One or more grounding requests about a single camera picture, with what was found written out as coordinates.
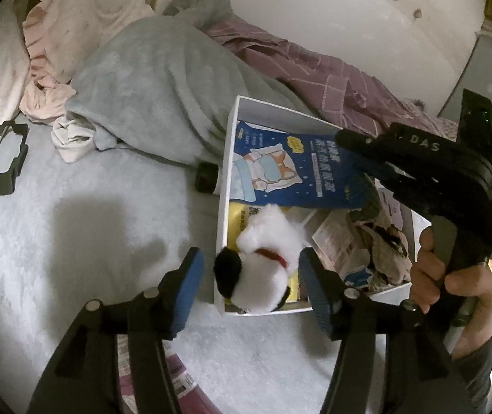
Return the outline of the dark sleeve forearm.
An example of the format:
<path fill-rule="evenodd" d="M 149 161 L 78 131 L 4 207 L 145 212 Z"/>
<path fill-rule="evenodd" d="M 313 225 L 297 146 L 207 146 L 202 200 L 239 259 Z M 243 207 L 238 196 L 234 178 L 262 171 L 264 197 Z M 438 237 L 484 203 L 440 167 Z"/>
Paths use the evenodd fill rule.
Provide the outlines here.
<path fill-rule="evenodd" d="M 485 413 L 491 390 L 492 336 L 474 352 L 453 361 L 465 381 L 472 406 Z"/>

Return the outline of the person's right hand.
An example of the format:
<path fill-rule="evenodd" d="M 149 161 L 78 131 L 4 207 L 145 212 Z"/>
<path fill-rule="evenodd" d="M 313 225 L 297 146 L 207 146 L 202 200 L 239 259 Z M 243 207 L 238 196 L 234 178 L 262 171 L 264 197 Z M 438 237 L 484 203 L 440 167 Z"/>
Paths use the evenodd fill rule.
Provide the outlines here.
<path fill-rule="evenodd" d="M 423 312 L 428 312 L 440 297 L 440 289 L 449 294 L 477 299 L 472 318 L 452 351 L 452 359 L 459 360 L 481 348 L 492 338 L 492 272 L 485 264 L 478 264 L 451 274 L 434 253 L 433 230 L 427 227 L 420 235 L 421 248 L 410 271 L 410 300 Z"/>

